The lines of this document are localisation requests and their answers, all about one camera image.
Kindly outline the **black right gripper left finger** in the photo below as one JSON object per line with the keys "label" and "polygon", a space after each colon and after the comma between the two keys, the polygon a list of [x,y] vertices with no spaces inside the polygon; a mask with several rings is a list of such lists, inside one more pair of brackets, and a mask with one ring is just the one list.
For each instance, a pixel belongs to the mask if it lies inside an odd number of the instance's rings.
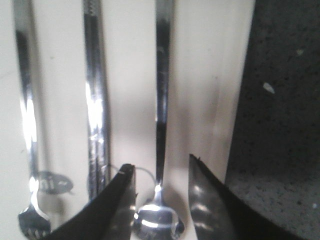
{"label": "black right gripper left finger", "polygon": [[106,188],[45,240],[129,240],[136,211],[136,167],[121,166]]}

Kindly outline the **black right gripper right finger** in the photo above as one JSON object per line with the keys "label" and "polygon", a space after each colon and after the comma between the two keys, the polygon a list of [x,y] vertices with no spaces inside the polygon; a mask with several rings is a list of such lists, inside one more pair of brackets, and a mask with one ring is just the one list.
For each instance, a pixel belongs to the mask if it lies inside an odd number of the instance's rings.
{"label": "black right gripper right finger", "polygon": [[189,155],[188,200],[199,240],[306,240],[305,206],[297,184],[255,171],[232,170],[220,181]]}

